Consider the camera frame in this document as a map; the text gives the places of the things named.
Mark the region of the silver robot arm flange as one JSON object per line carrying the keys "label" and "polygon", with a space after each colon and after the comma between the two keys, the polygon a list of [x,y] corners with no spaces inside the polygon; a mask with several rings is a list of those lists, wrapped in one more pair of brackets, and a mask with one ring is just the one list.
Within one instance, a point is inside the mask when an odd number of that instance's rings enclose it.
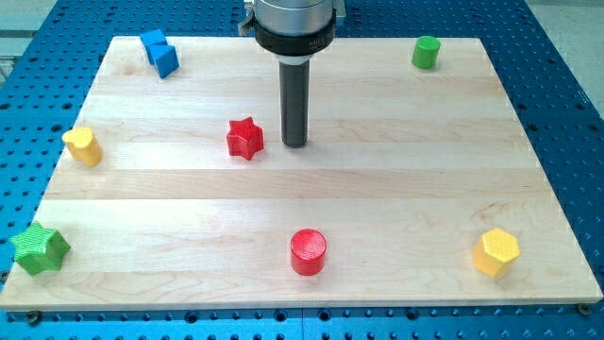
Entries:
{"label": "silver robot arm flange", "polygon": [[285,65],[298,66],[326,49],[336,21],[346,16],[344,0],[245,0],[241,36],[255,33],[257,44]]}

